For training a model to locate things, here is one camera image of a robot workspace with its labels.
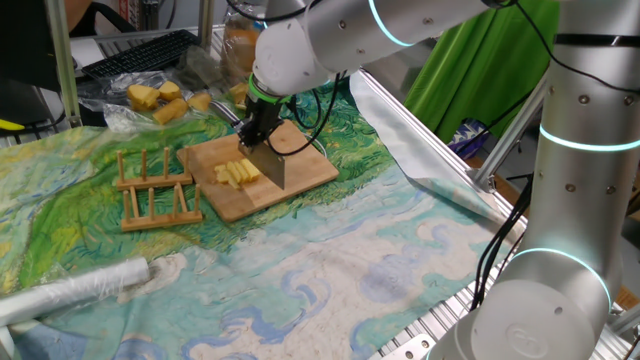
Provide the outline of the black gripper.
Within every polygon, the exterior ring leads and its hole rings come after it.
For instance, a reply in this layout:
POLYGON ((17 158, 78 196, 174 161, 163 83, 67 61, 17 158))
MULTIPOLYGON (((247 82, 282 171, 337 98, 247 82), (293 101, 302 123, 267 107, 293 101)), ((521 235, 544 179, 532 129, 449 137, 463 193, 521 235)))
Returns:
POLYGON ((264 143, 267 137, 282 123, 280 112, 281 103, 271 103, 263 99, 246 102, 247 119, 241 120, 235 125, 235 131, 239 137, 239 144, 246 149, 264 143))

